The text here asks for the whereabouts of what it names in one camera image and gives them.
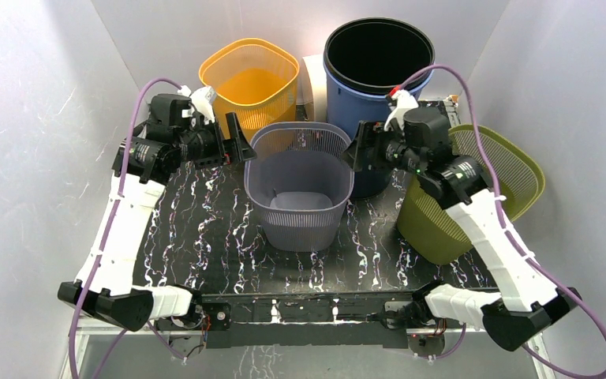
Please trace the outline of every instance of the gray mesh basket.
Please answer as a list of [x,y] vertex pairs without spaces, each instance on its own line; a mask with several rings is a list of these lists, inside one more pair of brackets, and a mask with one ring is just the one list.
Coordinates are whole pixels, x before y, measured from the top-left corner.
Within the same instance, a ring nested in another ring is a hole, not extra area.
[[322,122],[279,122],[252,138],[245,191],[277,249],[314,251],[333,242],[354,172],[340,160],[350,138]]

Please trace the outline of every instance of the white roll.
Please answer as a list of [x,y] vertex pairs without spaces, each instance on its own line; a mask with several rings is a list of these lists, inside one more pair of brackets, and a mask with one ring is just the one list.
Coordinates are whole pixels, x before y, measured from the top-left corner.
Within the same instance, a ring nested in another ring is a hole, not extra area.
[[326,72],[321,54],[303,57],[300,84],[309,121],[326,122]]

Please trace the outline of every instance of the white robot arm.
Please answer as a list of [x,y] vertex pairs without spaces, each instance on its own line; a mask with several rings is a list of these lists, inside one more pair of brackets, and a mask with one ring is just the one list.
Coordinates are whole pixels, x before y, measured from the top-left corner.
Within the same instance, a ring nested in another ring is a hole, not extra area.
[[[133,285],[133,266],[157,201],[170,176],[184,163],[196,169],[243,162],[256,157],[242,134],[236,114],[227,114],[230,136],[223,138],[211,103],[215,91],[203,87],[191,93],[183,87],[179,95],[160,94],[150,104],[149,119],[141,124],[145,138],[133,137],[115,157],[110,196],[94,245],[73,282],[64,282],[58,298],[71,306],[78,303],[83,283],[88,282],[97,255],[103,255],[95,270],[82,310],[92,317],[136,331],[149,320],[201,315],[190,309],[197,291],[182,286],[141,287]],[[122,159],[128,154],[128,167]],[[120,175],[125,182],[120,195]],[[110,233],[106,225],[110,223]]]
[[[473,157],[452,152],[447,117],[437,109],[419,107],[406,91],[395,92],[390,100],[393,111],[387,122],[361,122],[343,159],[355,171],[371,167],[413,173],[463,229],[500,289],[488,293],[431,283],[415,293],[408,312],[420,321],[450,318],[483,328],[502,348],[514,351],[576,304],[526,262],[534,259],[533,252],[507,217],[501,227],[491,179]],[[506,231],[526,252],[524,257]]]

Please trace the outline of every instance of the dark blue plastic bucket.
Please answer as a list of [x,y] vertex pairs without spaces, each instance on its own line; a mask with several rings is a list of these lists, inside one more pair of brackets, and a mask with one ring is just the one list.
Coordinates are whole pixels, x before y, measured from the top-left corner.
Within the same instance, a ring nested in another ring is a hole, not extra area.
[[[424,33],[401,21],[365,18],[344,24],[324,48],[327,121],[357,135],[359,121],[386,121],[385,95],[415,71],[431,65],[435,51]],[[416,98],[432,72],[406,88]],[[354,177],[353,199],[375,196],[389,185],[390,171],[364,170]]]

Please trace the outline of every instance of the olive green basket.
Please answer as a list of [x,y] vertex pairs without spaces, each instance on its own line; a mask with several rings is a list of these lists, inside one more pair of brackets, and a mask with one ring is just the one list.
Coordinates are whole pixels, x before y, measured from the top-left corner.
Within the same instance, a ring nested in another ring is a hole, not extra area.
[[[472,125],[456,126],[449,130],[449,134],[455,153],[472,156],[486,170]],[[500,192],[507,198],[503,209],[514,221],[544,191],[544,174],[531,157],[505,137],[484,126],[480,126],[480,135],[498,175]],[[446,265],[473,247],[463,230],[432,197],[424,193],[415,178],[406,191],[396,226],[422,257],[436,265]]]

